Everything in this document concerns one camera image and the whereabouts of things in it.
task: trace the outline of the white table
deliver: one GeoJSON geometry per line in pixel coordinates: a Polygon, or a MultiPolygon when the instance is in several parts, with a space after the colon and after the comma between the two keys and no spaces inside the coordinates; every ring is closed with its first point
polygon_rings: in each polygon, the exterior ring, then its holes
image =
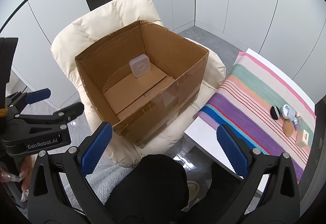
{"type": "MultiPolygon", "coordinates": [[[[248,54],[252,55],[265,66],[270,68],[275,72],[280,78],[282,78],[288,85],[292,87],[293,90],[297,92],[298,95],[308,104],[308,106],[315,112],[315,104],[307,96],[307,94],[285,73],[283,73],[279,68],[274,66],[268,60],[257,54],[251,49],[248,49],[248,54]]],[[[198,147],[206,155],[208,155],[216,163],[224,167],[231,174],[237,176],[231,163],[229,162],[227,156],[225,155],[221,145],[216,139],[216,130],[214,130],[210,125],[203,121],[200,117],[197,117],[191,125],[185,130],[185,140],[182,149],[186,152],[189,152],[193,146],[198,147]]],[[[260,181],[258,186],[258,191],[263,193],[266,183],[268,180],[268,175],[263,175],[263,178],[260,181]]]]}

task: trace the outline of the fingernail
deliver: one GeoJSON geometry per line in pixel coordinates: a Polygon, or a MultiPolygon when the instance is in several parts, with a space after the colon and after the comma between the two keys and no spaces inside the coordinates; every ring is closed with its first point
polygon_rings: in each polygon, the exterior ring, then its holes
{"type": "Polygon", "coordinates": [[[28,189],[26,189],[26,190],[24,190],[24,191],[22,192],[22,198],[21,198],[21,202],[22,202],[22,203],[25,202],[25,201],[27,201],[27,199],[28,199],[28,194],[29,194],[29,190],[28,190],[28,189]]]}
{"type": "Polygon", "coordinates": [[[21,178],[8,172],[1,172],[0,177],[6,182],[20,182],[21,178]]]}
{"type": "Polygon", "coordinates": [[[28,173],[28,170],[21,171],[21,173],[18,175],[18,178],[20,178],[20,181],[25,178],[25,176],[27,175],[27,173],[28,173]]]}

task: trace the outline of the shoe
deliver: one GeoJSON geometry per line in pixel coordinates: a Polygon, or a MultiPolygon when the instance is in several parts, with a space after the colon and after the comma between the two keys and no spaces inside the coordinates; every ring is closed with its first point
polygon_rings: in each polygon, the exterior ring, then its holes
{"type": "Polygon", "coordinates": [[[189,189],[189,200],[188,200],[188,204],[189,204],[197,197],[200,187],[199,187],[199,183],[191,180],[187,181],[187,185],[189,189]]]}

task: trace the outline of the cardboard box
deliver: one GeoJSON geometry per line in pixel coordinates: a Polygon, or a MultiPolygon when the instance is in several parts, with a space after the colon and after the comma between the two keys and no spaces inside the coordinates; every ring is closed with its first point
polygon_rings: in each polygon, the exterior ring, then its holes
{"type": "Polygon", "coordinates": [[[197,98],[208,50],[144,20],[109,34],[76,58],[86,93],[115,133],[144,147],[197,98]],[[129,61],[146,54],[135,78],[129,61]]]}

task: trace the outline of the striped blanket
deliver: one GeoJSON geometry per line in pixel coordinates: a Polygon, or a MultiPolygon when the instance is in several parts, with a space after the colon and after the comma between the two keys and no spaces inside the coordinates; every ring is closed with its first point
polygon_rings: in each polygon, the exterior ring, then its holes
{"type": "Polygon", "coordinates": [[[214,129],[227,123],[233,132],[264,154],[279,156],[288,152],[299,181],[307,164],[313,140],[316,116],[307,103],[278,75],[251,55],[239,52],[232,73],[197,113],[214,129]],[[307,147],[295,144],[296,132],[288,138],[282,126],[284,119],[270,116],[273,105],[289,104],[301,114],[303,127],[309,133],[307,147]]]}

